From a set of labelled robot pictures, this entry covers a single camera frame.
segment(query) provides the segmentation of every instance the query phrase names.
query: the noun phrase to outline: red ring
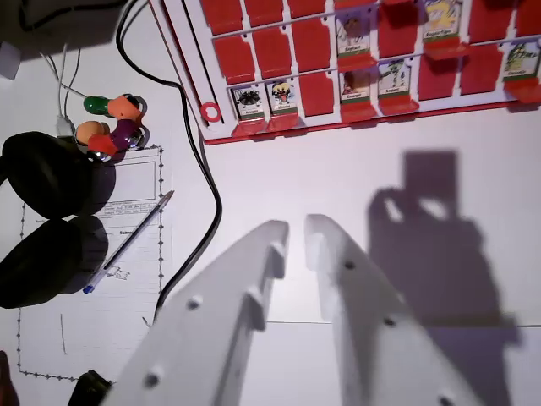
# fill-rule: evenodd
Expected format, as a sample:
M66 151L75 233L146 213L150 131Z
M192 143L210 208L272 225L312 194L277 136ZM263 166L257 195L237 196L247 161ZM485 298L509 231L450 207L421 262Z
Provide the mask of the red ring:
M209 113L206 111L206 109L209 108L209 107L214 108L218 112L216 117L209 117ZM202 105L200 111L201 111L201 115L203 116L203 118L206 121L208 121L209 123L218 123L219 121L221 121L220 108L218 107L218 105L216 103L213 103L212 101L208 101L207 103Z

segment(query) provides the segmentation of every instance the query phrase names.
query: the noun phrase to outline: black cable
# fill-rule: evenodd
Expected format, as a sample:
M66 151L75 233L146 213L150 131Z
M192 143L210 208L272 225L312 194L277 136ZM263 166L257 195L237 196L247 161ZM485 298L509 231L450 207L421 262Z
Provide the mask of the black cable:
M56 17L60 17L63 14L69 13L70 11L108 10L111 8L121 7L127 2L128 0L117 0L115 2L105 3L105 4L80 4L79 6L59 8L58 10L53 11L52 13L46 15L45 17L38 19L34 24L27 24L26 16L25 16L25 7L28 4L28 0L22 0L21 4L19 5L19 25L23 31L28 32L28 31L32 31L37 28L40 28L42 25L45 25L53 21Z
M189 272L189 270L192 268L194 263L199 259L201 254L203 254L203 251L205 251L205 248L207 247L210 240L214 236L214 233L216 232L216 230L218 229L218 226L220 225L222 205L221 205L220 192L218 191L218 188L216 187L214 183L214 179L212 178L212 175L210 174L210 170L203 162L203 159L201 158L201 155L198 153L197 147L195 146L194 137L192 136L192 130L189 125L188 101L187 101L186 93L184 92L183 87L179 83L171 82L170 80L163 80L160 78L156 78L154 75L145 72L143 69L137 66L129 58L129 56L126 54L124 50L123 27L124 27L124 24L126 23L126 19L128 18L128 14L130 10L137 3L137 1L138 0L132 0L131 2L129 2L129 4L126 6L123 12L120 22L118 23L117 34L115 38L118 52L120 53L124 61L126 61L126 63L138 74L141 74L147 79L153 80L156 83L159 83L160 85L174 87L180 92L182 106L183 106L184 126L186 128L186 133L188 135L189 146L192 149L192 152L194 153L195 160L197 161L199 165L199 169L201 170L201 172L203 173L203 176L205 177L206 183L209 185L210 191L212 192L212 195L214 196L214 200L216 203L216 213L205 235L197 244L197 246L192 251L192 253L188 256L186 261L180 266L178 271L172 276L169 282L166 283L166 286L162 289L160 296L158 297L158 301L156 303L156 311L154 313L154 320L156 320L158 312L160 311L161 307L165 303L167 296L171 293L171 291L177 285L177 283Z
M122 33L122 36L120 38L120 41L122 42L122 44L124 43L124 37L126 36L126 33L128 32L129 30L129 27L132 26L132 24L134 23L135 19L137 19L137 17L139 17L139 14L141 14L141 12L145 9L145 7L147 7L149 5L149 2L144 2L143 4L141 4L141 7L139 7L137 9L137 11L134 13L134 15L132 15L132 18L128 21L128 23L126 24L126 27L123 29L123 33Z

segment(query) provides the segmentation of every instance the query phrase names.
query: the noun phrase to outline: black object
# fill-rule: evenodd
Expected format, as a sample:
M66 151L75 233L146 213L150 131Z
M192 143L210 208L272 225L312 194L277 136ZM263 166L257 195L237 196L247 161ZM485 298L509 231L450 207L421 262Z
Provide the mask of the black object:
M106 3L106 4L81 4L79 6L64 7L59 8L58 10L53 11L52 13L38 19L34 24L28 24L26 22L25 9L28 3L28 0L22 0L19 6L19 25L22 31L28 32L33 31L37 28L40 28L42 25L47 24L50 21L53 21L55 18L60 17L63 14L71 13L73 11L98 11L98 10L108 10L110 8L122 7L127 0L117 0L115 2Z
M0 306L13 309L51 300L79 271L82 253L75 225L62 219L43 223L0 263Z
M79 377L68 406L98 406L111 388L111 383L96 371L89 370Z
M0 306L38 305L61 293L82 259L82 236L63 217L82 210L90 197L92 164L71 142L30 132L9 137L0 157L0 183L51 219L0 262Z
M79 212L92 187L91 163L77 146L50 135L30 132L9 137L2 148L0 180L45 218Z

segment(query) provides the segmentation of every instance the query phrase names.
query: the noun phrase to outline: character card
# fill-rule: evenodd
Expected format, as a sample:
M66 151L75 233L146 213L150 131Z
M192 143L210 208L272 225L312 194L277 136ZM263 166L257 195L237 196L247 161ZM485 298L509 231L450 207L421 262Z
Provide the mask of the character card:
M297 95L291 79L277 80L266 84L272 114L287 114L297 111Z
M505 62L504 80L534 78L539 69L539 47L535 42L512 43Z
M379 70L378 95L380 98L401 96L409 93L411 68L404 63L404 59L382 63Z
M427 22L423 39L434 41L458 36L461 7L456 0L425 0Z
M260 93L262 89L262 85L250 85L231 90L239 121L263 118L265 116L263 110L264 101Z
M340 74L340 101L343 104L370 99L370 72L354 70Z
M336 16L338 57L349 57L370 50L370 21L360 10Z

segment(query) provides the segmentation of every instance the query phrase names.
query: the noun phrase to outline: black ear cushion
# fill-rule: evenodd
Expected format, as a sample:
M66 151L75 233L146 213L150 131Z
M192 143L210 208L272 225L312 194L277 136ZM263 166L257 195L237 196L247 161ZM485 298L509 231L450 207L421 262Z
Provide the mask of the black ear cushion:
M76 226L64 220L40 225L0 263L0 306L12 309L51 300L79 271L82 253Z
M15 193L45 218L83 208L92 188L92 166L75 144L30 132L9 137L3 165Z

